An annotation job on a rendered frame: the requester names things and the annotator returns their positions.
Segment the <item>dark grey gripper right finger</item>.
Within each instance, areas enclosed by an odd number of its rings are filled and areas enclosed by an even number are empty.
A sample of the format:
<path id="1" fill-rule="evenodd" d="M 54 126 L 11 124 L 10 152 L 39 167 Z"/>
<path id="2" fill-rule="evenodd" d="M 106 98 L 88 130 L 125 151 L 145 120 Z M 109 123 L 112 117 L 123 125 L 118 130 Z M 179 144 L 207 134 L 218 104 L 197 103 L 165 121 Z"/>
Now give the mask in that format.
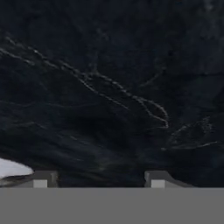
<path id="1" fill-rule="evenodd" d="M 191 188 L 191 185 L 188 185 L 184 182 L 174 179 L 166 171 L 146 171 L 144 173 L 145 187 L 149 188 L 177 188 L 177 187 L 186 187 Z"/>

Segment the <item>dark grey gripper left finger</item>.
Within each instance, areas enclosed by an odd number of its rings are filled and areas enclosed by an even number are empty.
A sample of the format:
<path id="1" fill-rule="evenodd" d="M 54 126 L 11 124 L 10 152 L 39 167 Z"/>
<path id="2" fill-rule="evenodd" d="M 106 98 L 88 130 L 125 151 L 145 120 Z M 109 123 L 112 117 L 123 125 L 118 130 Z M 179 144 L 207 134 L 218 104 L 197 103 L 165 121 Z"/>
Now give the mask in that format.
<path id="1" fill-rule="evenodd" d="M 56 171 L 36 171 L 27 180 L 17 184 L 18 188 L 57 188 L 58 173 Z"/>

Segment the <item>white plate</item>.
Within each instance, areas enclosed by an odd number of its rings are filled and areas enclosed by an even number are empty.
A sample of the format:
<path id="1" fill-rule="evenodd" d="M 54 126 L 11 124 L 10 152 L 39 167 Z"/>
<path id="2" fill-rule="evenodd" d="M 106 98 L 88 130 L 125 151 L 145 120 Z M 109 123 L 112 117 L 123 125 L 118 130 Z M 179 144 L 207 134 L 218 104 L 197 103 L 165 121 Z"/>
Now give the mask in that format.
<path id="1" fill-rule="evenodd" d="M 15 161 L 0 158 L 0 188 L 23 184 L 31 179 L 34 170 Z"/>

